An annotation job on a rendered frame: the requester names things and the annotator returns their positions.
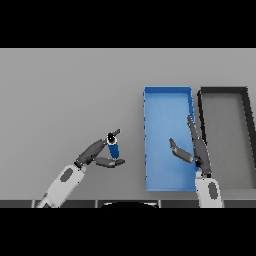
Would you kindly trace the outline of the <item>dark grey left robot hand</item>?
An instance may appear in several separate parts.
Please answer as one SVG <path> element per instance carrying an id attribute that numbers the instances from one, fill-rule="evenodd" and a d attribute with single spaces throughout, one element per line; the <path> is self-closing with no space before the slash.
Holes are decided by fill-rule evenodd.
<path id="1" fill-rule="evenodd" d="M 116 131 L 109 133 L 113 133 L 116 137 L 120 133 L 120 130 L 117 129 Z M 98 166 L 115 168 L 116 166 L 120 166 L 125 163 L 124 159 L 120 159 L 119 157 L 114 159 L 111 157 L 111 154 L 110 158 L 99 157 L 99 154 L 105 147 L 108 147 L 107 137 L 105 139 L 99 139 L 98 141 L 95 141 L 77 157 L 74 165 L 81 169 L 83 166 L 90 165 L 92 162 L 95 162 L 95 164 Z"/>

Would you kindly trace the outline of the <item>dark grey bin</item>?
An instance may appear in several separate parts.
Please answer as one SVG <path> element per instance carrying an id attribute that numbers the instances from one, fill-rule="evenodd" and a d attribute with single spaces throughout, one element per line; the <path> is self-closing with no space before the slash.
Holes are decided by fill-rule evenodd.
<path id="1" fill-rule="evenodd" d="M 202 137 L 213 177 L 224 189 L 256 189 L 256 129 L 248 88 L 201 87 Z"/>

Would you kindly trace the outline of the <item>blue pipe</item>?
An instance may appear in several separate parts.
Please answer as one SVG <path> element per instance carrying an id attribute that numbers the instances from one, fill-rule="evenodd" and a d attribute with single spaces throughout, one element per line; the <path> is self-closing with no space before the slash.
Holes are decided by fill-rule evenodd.
<path id="1" fill-rule="evenodd" d="M 107 144 L 111 157 L 117 159 L 119 157 L 118 141 L 113 133 L 107 135 Z"/>

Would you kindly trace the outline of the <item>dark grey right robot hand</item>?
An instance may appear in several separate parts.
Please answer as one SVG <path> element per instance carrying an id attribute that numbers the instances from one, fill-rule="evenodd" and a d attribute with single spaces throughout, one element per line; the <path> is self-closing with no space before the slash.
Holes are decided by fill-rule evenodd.
<path id="1" fill-rule="evenodd" d="M 209 152 L 208 152 L 205 141 L 203 140 L 202 137 L 198 135 L 194 122 L 190 115 L 187 116 L 187 125 L 190 129 L 194 155 L 191 155 L 189 152 L 178 147 L 175 141 L 172 138 L 170 138 L 169 143 L 170 143 L 170 148 L 172 149 L 172 153 L 174 156 L 182 159 L 187 163 L 194 162 L 196 166 L 201 170 L 201 175 L 203 177 L 211 178 L 212 169 L 211 169 Z"/>

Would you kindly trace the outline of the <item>blue bin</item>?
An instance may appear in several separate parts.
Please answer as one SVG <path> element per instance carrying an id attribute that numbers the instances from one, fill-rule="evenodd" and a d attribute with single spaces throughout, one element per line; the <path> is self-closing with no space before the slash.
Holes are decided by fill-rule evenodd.
<path id="1" fill-rule="evenodd" d="M 194 119 L 191 86 L 145 86 L 144 155 L 147 192 L 194 192 L 196 165 L 174 156 L 169 139 L 193 154 L 187 116 Z"/>

